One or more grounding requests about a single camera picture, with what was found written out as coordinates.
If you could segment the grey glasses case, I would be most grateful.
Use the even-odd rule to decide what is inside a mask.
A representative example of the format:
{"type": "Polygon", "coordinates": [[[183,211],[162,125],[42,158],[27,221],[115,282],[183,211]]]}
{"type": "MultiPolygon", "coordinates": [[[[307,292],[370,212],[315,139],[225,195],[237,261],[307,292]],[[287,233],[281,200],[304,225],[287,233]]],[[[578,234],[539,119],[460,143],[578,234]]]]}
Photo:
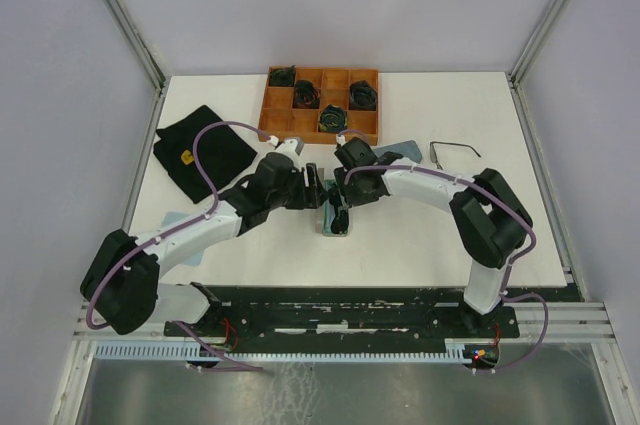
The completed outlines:
{"type": "Polygon", "coordinates": [[[327,194],[327,198],[326,198],[326,201],[325,201],[324,205],[323,205],[320,209],[318,209],[318,210],[317,210],[317,223],[316,223],[316,229],[317,229],[317,232],[318,232],[318,233],[320,233],[320,234],[322,234],[323,236],[326,236],[326,237],[334,237],[334,238],[337,238],[337,237],[346,237],[346,236],[349,234],[349,232],[350,232],[351,219],[350,219],[349,232],[348,232],[348,234],[347,234],[347,235],[331,235],[331,234],[328,232],[327,228],[326,228],[326,218],[327,218],[327,214],[328,214],[328,210],[329,210],[329,207],[328,207],[328,198],[329,198],[329,197],[332,197],[332,185],[333,185],[333,181],[334,181],[334,180],[326,180],[326,181],[324,182],[324,188],[325,188],[325,191],[326,191],[326,194],[327,194]]]}

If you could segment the thin-frame glasses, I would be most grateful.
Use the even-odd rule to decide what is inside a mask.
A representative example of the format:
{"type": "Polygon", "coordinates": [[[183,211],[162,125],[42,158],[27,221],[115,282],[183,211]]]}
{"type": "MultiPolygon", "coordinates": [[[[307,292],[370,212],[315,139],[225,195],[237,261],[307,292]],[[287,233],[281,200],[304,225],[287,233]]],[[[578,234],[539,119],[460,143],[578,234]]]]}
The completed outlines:
{"type": "Polygon", "coordinates": [[[326,228],[331,235],[347,235],[349,226],[350,218],[347,208],[345,208],[340,215],[333,215],[332,210],[329,208],[326,218],[326,228]]]}
{"type": "Polygon", "coordinates": [[[429,158],[430,158],[430,161],[436,166],[437,170],[442,170],[443,169],[443,166],[441,165],[440,160],[438,158],[438,154],[437,154],[437,150],[436,150],[436,146],[437,145],[466,148],[466,149],[471,150],[475,154],[476,157],[478,157],[478,158],[482,157],[482,155],[479,153],[479,151],[475,147],[470,145],[470,144],[459,143],[459,142],[447,142],[447,141],[431,141],[429,143],[429,147],[428,147],[429,158]]]}

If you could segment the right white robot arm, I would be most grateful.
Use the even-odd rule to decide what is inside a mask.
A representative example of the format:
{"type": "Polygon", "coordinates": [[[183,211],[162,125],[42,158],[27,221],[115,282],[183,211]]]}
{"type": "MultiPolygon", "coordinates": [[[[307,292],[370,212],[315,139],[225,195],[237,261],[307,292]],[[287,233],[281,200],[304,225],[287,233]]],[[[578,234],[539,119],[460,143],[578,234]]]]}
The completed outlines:
{"type": "Polygon", "coordinates": [[[491,329],[512,266],[537,245],[533,220],[501,173],[486,168],[464,176],[423,167],[397,153],[377,156],[359,137],[338,137],[335,156],[341,166],[334,176],[347,206],[399,197],[451,214],[471,258],[460,327],[472,336],[491,329]]]}

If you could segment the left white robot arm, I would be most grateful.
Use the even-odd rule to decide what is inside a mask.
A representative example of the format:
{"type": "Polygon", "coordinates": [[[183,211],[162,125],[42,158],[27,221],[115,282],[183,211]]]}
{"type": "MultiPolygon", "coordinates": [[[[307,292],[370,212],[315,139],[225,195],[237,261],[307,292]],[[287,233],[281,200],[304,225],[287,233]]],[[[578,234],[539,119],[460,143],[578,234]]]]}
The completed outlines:
{"type": "Polygon", "coordinates": [[[148,236],[130,236],[122,229],[109,233],[80,285],[81,295],[105,322],[87,324],[126,335],[159,316],[185,321],[198,334],[212,334],[221,323],[220,309],[193,285],[176,289],[187,307],[163,308],[162,299],[169,294],[160,278],[206,248],[262,225],[278,208],[315,210],[325,200],[314,163],[298,168],[290,157],[270,152],[254,173],[222,193],[214,211],[190,215],[148,236]]]}

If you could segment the blue glasses case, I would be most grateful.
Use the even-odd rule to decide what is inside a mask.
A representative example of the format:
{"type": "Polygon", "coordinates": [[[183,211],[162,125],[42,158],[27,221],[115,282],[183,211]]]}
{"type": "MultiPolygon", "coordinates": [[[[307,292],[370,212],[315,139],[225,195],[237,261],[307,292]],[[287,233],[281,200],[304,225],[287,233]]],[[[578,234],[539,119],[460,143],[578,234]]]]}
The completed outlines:
{"type": "Polygon", "coordinates": [[[421,149],[415,140],[406,140],[390,145],[375,147],[373,151],[378,157],[381,157],[386,152],[393,152],[416,163],[421,163],[423,161],[421,149]]]}

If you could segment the black cloth pouch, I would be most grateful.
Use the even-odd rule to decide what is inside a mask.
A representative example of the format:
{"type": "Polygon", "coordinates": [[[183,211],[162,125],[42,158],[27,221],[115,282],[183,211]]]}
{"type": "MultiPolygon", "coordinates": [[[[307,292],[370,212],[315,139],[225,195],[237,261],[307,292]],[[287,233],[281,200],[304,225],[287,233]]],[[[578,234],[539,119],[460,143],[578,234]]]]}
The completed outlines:
{"type": "MultiPolygon", "coordinates": [[[[156,131],[159,140],[153,147],[154,156],[194,204],[212,192],[196,167],[193,144],[203,128],[221,121],[213,110],[202,105],[182,120],[156,131]]],[[[206,132],[197,149],[201,166],[217,190],[235,180],[257,156],[257,152],[229,126],[206,132]]]]}

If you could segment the wooden compartment tray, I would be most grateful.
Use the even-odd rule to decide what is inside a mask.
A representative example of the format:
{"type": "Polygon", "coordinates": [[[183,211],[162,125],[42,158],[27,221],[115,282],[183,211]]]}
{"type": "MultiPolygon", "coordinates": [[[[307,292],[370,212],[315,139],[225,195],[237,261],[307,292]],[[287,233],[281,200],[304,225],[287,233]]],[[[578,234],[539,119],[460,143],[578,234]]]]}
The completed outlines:
{"type": "Polygon", "coordinates": [[[320,112],[329,104],[343,108],[348,117],[349,135],[360,132],[369,144],[375,145],[379,138],[381,92],[379,71],[375,68],[304,67],[296,66],[297,80],[311,81],[320,94],[318,109],[296,109],[293,106],[293,87],[270,87],[266,79],[259,127],[283,139],[299,136],[307,143],[330,144],[335,141],[333,133],[318,131],[320,112]],[[349,109],[349,86],[366,80],[378,93],[376,111],[349,109]]]}

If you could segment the left blue cleaning cloth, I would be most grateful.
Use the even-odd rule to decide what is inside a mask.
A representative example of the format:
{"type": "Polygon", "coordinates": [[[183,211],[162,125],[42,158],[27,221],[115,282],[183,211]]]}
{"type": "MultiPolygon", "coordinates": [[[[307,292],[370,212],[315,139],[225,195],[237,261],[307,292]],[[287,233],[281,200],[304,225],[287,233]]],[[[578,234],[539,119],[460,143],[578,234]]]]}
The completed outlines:
{"type": "MultiPolygon", "coordinates": [[[[178,222],[185,221],[189,215],[187,213],[169,211],[165,214],[161,227],[162,228],[171,228],[173,225],[176,225],[178,222]]],[[[180,264],[196,267],[201,264],[204,256],[204,251],[199,250],[197,253],[190,255],[189,257],[185,257],[180,264]]]]}

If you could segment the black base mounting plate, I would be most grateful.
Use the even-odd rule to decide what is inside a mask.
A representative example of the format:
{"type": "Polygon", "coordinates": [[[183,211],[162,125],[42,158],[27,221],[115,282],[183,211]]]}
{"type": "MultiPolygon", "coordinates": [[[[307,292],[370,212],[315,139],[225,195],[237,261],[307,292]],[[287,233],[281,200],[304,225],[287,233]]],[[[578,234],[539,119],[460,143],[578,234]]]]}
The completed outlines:
{"type": "Polygon", "coordinates": [[[511,307],[480,316],[459,289],[210,286],[214,303],[191,325],[239,352],[439,351],[448,339],[519,337],[511,307]]]}

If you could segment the right electronics board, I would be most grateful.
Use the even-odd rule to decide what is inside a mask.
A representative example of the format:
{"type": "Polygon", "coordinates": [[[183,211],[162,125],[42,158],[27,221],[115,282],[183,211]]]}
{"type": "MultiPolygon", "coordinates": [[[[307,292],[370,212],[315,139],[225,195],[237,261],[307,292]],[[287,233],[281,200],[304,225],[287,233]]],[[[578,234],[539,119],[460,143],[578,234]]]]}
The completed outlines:
{"type": "Polygon", "coordinates": [[[495,367],[500,358],[498,346],[477,347],[472,350],[472,359],[481,366],[495,367]]]}

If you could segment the left aluminium frame post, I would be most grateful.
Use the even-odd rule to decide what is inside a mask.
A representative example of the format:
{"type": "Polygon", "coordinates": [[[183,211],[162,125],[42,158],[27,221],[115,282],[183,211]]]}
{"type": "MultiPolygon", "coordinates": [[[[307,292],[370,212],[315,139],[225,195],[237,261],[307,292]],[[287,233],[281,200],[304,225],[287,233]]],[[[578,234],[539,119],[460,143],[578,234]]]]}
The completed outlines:
{"type": "Polygon", "coordinates": [[[145,43],[143,35],[129,13],[124,0],[103,0],[103,2],[142,66],[150,83],[156,89],[162,89],[166,81],[165,73],[152,56],[151,50],[145,43]]]}

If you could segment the aluminium frame post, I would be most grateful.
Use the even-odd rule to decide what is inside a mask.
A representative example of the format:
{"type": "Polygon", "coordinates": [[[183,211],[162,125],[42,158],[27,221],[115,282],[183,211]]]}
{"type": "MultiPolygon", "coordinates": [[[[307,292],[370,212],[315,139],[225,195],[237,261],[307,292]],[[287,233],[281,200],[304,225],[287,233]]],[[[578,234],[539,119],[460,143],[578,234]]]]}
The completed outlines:
{"type": "Polygon", "coordinates": [[[570,2],[571,0],[548,1],[515,65],[509,72],[513,87],[518,87],[524,82],[570,2]]]}
{"type": "Polygon", "coordinates": [[[162,89],[166,81],[165,73],[152,56],[151,50],[145,43],[143,35],[129,13],[124,0],[103,0],[103,2],[142,66],[150,83],[156,89],[162,89]]]}

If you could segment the right aluminium frame post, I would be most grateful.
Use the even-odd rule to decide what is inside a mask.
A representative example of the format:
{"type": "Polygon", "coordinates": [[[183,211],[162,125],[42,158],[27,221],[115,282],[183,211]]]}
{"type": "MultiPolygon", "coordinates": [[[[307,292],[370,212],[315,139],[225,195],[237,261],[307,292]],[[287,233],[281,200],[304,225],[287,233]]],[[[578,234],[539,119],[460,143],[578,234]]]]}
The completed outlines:
{"type": "Polygon", "coordinates": [[[513,87],[518,87],[524,82],[570,2],[571,0],[548,1],[515,65],[509,72],[513,87]]]}

